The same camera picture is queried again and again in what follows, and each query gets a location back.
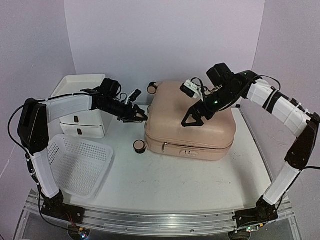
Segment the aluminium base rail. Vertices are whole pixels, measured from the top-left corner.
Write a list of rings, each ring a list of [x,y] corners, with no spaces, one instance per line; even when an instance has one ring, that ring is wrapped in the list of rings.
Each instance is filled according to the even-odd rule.
[[[23,239],[27,231],[27,222],[31,214],[41,217],[39,214],[39,195],[30,192],[20,216],[14,239]],[[260,224],[266,226],[277,221],[289,219],[290,224],[296,224],[289,198],[284,198],[278,209],[277,219],[269,220],[268,223],[254,223],[248,220],[245,224],[244,216],[238,216],[238,212],[232,210],[214,210],[203,212],[185,213],[161,213],[161,212],[138,212],[104,209],[91,206],[79,206],[68,203],[72,211],[77,211],[72,216],[76,225],[90,230],[100,230],[114,234],[129,234],[137,236],[156,237],[183,237],[183,236],[207,236],[231,231],[255,231]]]

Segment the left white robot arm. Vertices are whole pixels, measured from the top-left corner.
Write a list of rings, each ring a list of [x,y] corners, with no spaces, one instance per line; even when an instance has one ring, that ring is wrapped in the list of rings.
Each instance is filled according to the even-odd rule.
[[[58,199],[63,198],[50,166],[48,156],[48,124],[56,119],[79,112],[100,110],[115,116],[123,123],[142,123],[148,120],[144,110],[134,102],[141,95],[136,89],[124,101],[119,100],[121,84],[105,78],[94,89],[82,89],[80,92],[67,93],[47,99],[28,98],[17,108],[21,111],[17,126],[20,141],[16,144],[26,153],[28,168],[42,195],[49,199],[48,211],[57,219],[67,214],[67,207]]]

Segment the white perforated plastic basket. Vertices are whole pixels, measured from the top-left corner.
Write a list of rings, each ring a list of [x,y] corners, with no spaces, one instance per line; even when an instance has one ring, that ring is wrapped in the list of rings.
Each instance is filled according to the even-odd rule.
[[[95,197],[113,156],[114,150],[108,145],[64,134],[54,136],[48,145],[48,159],[58,187],[81,199]]]

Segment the pink hard-shell suitcase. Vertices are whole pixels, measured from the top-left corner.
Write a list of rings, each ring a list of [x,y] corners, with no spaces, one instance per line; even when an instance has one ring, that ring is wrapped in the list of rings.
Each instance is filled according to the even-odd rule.
[[[160,155],[218,161],[231,149],[236,122],[230,108],[205,118],[197,111],[197,100],[181,91],[178,81],[151,82],[153,95],[144,125],[145,139],[133,143],[136,153],[146,150]]]

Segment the white drawer cabinet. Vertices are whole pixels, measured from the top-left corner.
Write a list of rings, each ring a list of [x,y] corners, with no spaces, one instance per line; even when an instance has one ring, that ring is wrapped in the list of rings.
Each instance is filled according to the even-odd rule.
[[[65,76],[52,93],[52,97],[77,93],[83,89],[99,87],[105,74],[83,74]],[[60,127],[65,135],[79,138],[105,137],[112,116],[100,110],[83,111],[60,118]]]

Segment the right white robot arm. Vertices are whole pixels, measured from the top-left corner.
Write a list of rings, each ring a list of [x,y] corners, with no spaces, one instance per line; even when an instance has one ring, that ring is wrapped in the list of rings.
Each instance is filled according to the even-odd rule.
[[[203,126],[204,120],[212,119],[243,99],[265,111],[292,140],[277,176],[252,209],[252,218],[262,222],[271,214],[271,207],[308,167],[318,138],[320,117],[295,98],[282,93],[281,87],[272,85],[266,76],[251,70],[235,73],[225,63],[218,63],[206,75],[213,85],[212,89],[208,89],[199,77],[189,78],[180,86],[185,95],[196,100],[181,122],[183,127]]]

